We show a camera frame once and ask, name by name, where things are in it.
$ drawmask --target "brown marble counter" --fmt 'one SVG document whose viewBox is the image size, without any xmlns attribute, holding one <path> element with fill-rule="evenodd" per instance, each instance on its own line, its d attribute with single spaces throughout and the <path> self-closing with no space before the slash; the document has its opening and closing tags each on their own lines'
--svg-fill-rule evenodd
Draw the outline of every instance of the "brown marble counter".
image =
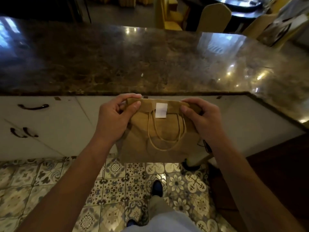
<svg viewBox="0 0 309 232">
<path fill-rule="evenodd" d="M 0 95 L 250 93 L 305 124 L 308 85 L 298 61 L 242 35 L 0 17 Z"/>
</svg>

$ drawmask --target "person's left arm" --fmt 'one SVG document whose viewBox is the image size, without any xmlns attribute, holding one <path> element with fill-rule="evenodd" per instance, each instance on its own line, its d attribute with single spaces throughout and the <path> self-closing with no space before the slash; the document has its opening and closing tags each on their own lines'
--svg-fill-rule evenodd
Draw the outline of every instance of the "person's left arm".
<svg viewBox="0 0 309 232">
<path fill-rule="evenodd" d="M 97 128 L 91 141 L 16 232 L 73 230 L 111 147 L 120 139 L 130 118 L 140 107 L 138 101 L 119 114 L 122 102 L 127 98 L 141 98 L 141 95 L 121 94 L 100 106 Z"/>
</svg>

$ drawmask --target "pant leg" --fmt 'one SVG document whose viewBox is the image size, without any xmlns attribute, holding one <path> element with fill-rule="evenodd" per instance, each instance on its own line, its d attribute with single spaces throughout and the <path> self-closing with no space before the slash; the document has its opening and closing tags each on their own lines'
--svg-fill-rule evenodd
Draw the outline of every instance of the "pant leg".
<svg viewBox="0 0 309 232">
<path fill-rule="evenodd" d="M 165 202 L 165 200 L 157 195 L 154 195 L 149 200 L 148 214 L 149 220 L 160 213 L 172 212 L 173 209 Z"/>
</svg>

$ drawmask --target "bag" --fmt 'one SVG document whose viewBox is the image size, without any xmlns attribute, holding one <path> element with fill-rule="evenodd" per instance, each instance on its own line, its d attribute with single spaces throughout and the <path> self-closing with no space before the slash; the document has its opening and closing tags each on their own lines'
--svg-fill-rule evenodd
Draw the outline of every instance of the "bag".
<svg viewBox="0 0 309 232">
<path fill-rule="evenodd" d="M 116 142 L 121 163 L 180 163 L 200 151 L 200 136 L 193 122 L 180 110 L 181 105 L 200 113 L 195 104 L 160 99 L 127 100 L 127 106 L 141 101 L 122 138 Z M 166 118 L 155 118 L 157 103 L 167 103 Z"/>
</svg>

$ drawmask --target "white label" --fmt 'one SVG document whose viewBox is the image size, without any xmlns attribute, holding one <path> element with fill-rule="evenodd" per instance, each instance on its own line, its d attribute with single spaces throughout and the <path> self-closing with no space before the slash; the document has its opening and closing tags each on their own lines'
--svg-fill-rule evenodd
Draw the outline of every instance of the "white label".
<svg viewBox="0 0 309 232">
<path fill-rule="evenodd" d="M 157 103 L 155 106 L 155 117 L 166 118 L 166 112 L 168 111 L 167 103 Z"/>
</svg>

